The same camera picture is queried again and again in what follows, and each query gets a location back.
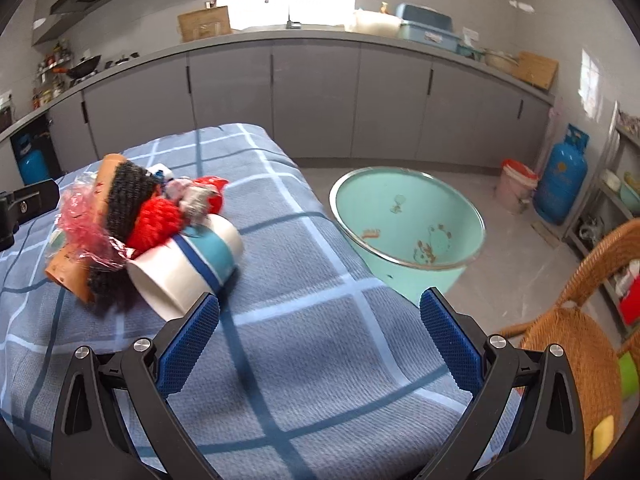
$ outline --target gray tile floor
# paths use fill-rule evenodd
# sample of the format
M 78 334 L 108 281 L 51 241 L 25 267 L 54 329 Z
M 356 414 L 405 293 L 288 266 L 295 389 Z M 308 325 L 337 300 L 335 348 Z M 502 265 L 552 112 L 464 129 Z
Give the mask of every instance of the gray tile floor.
M 329 214 L 329 192 L 335 181 L 349 171 L 302 169 Z M 452 306 L 472 316 L 486 333 L 534 319 L 548 309 L 580 263 L 574 251 L 563 243 L 552 247 L 545 242 L 531 227 L 538 220 L 532 209 L 518 216 L 504 210 L 493 196 L 497 177 L 438 172 L 433 176 L 471 200 L 486 225 L 486 241 L 479 258 L 446 294 Z M 620 346 L 612 313 L 599 291 L 584 310 L 607 333 L 614 348 Z M 625 403 L 625 425 L 637 405 L 637 396 Z

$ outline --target blue plaid tablecloth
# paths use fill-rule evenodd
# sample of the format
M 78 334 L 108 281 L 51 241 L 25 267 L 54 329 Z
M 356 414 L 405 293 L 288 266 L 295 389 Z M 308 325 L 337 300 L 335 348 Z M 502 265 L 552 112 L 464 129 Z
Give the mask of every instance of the blue plaid tablecloth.
M 395 479 L 425 464 L 470 394 L 457 388 L 418 310 L 370 274 L 264 130 L 226 124 L 124 154 L 176 176 L 230 181 L 222 215 L 244 240 L 238 279 L 183 391 L 169 397 L 225 480 Z M 73 350 L 120 350 L 163 323 L 139 297 L 128 310 L 95 312 L 47 281 L 55 215 L 23 225 L 0 254 L 0 413 L 45 466 Z M 161 467 L 120 393 L 140 456 Z M 506 437 L 514 406 L 507 411 L 485 459 Z

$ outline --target countertop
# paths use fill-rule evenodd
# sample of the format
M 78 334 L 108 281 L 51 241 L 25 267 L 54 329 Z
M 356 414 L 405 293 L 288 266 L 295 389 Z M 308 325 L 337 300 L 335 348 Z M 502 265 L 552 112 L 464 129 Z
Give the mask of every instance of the countertop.
M 190 52 L 192 50 L 198 50 L 200 48 L 209 48 L 216 45 L 224 45 L 230 43 L 245 43 L 248 41 L 269 41 L 269 40 L 341 40 L 341 41 L 357 41 L 359 43 L 369 43 L 383 46 L 392 46 L 396 48 L 403 48 L 405 50 L 410 50 L 412 52 L 420 52 L 422 54 L 427 54 L 428 56 L 437 57 L 440 59 L 445 59 L 454 63 L 458 63 L 462 66 L 467 66 L 478 70 L 479 72 L 484 72 L 491 76 L 494 76 L 498 79 L 501 79 L 515 87 L 524 90 L 525 92 L 530 93 L 531 95 L 537 97 L 538 99 L 553 105 L 554 96 L 551 94 L 545 94 L 541 92 L 533 86 L 526 84 L 519 79 L 516 79 L 504 72 L 500 72 L 495 68 L 485 65 L 484 63 L 474 61 L 472 59 L 468 59 L 466 57 L 459 56 L 458 54 L 454 54 L 448 50 L 444 50 L 442 48 L 432 47 L 423 43 L 417 43 L 416 41 L 409 40 L 399 40 L 398 38 L 384 38 L 382 36 L 372 36 L 370 34 L 359 34 L 356 32 L 345 32 L 341 30 L 341 27 L 323 27 L 321 25 L 303 25 L 303 27 L 313 27 L 313 28 L 302 28 L 299 30 L 287 30 L 283 25 L 278 25 L 274 27 L 265 27 L 262 30 L 251 30 L 247 32 L 236 32 L 235 34 L 228 34 L 226 36 L 218 36 L 216 38 L 208 38 L 206 40 L 196 40 L 190 41 L 189 43 L 182 43 L 176 46 L 172 46 L 166 48 L 164 50 L 158 50 L 157 52 L 153 52 L 152 54 L 147 54 L 146 56 L 141 56 L 137 59 L 132 59 L 127 61 L 126 63 L 113 66 L 107 70 L 103 70 L 97 75 L 87 79 L 86 81 L 81 82 L 80 84 L 74 86 L 73 88 L 64 92 L 61 96 L 56 97 L 49 103 L 41 106 L 37 110 L 29 113 L 28 115 L 21 118 L 19 121 L 16 121 L 9 128 L 7 128 L 4 132 L 0 133 L 0 142 L 13 135 L 15 132 L 20 130 L 26 124 L 30 123 L 43 113 L 45 113 L 49 108 L 55 106 L 59 102 L 63 101 L 67 97 L 75 94 L 76 92 L 81 91 L 88 86 L 91 86 L 97 82 L 102 81 L 108 77 L 116 75 L 120 72 L 124 72 L 125 70 L 129 70 L 133 67 L 142 65 L 144 63 L 148 63 L 150 61 L 161 59 L 167 56 L 174 56 L 175 54 L 181 54 L 183 52 Z

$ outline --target wicker chair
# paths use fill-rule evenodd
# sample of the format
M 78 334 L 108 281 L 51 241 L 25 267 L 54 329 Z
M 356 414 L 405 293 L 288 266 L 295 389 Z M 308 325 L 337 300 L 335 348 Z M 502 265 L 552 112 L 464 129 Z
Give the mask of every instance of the wicker chair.
M 611 232 L 591 251 L 550 310 L 532 322 L 501 331 L 506 338 L 524 334 L 520 342 L 524 349 L 542 351 L 549 344 L 558 343 L 566 351 L 584 421 L 585 478 L 608 455 L 620 432 L 622 386 L 618 359 L 629 352 L 636 370 L 640 370 L 640 332 L 635 332 L 616 352 L 602 329 L 581 307 L 603 280 L 638 258 L 640 219 L 634 219 Z M 594 456 L 593 431 L 609 416 L 613 419 L 613 440 L 606 450 Z

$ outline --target yellow sponge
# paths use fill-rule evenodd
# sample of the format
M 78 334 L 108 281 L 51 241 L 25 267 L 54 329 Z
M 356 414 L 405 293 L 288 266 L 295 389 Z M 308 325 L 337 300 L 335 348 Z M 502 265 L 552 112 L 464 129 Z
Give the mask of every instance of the yellow sponge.
M 614 435 L 615 428 L 613 415 L 609 415 L 603 418 L 593 430 L 593 448 L 591 449 L 592 460 L 596 460 L 607 450 L 613 442 Z

